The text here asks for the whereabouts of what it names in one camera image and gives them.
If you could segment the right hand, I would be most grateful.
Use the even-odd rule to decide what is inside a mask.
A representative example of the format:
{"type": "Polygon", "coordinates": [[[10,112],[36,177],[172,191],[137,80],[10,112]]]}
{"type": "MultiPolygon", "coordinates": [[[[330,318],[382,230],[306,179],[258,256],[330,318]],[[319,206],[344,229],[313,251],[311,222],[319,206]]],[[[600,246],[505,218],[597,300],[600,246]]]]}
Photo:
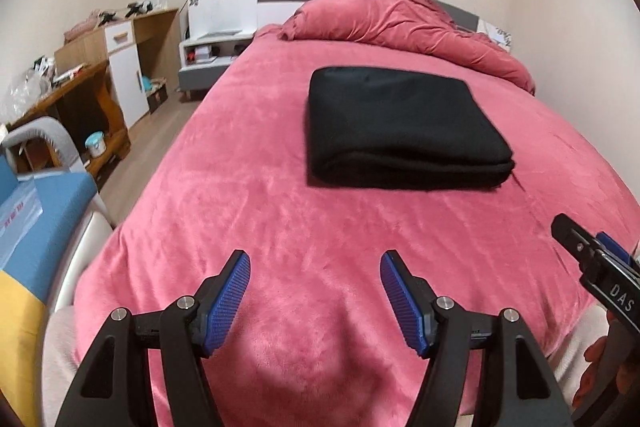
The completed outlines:
{"type": "Polygon", "coordinates": [[[574,395],[572,407],[577,409],[584,401],[585,397],[590,394],[594,385],[596,384],[597,370],[599,368],[604,348],[606,345],[606,337],[600,337],[591,346],[589,346],[585,353],[585,361],[589,363],[585,373],[582,374],[580,384],[577,392],[574,395]]]}

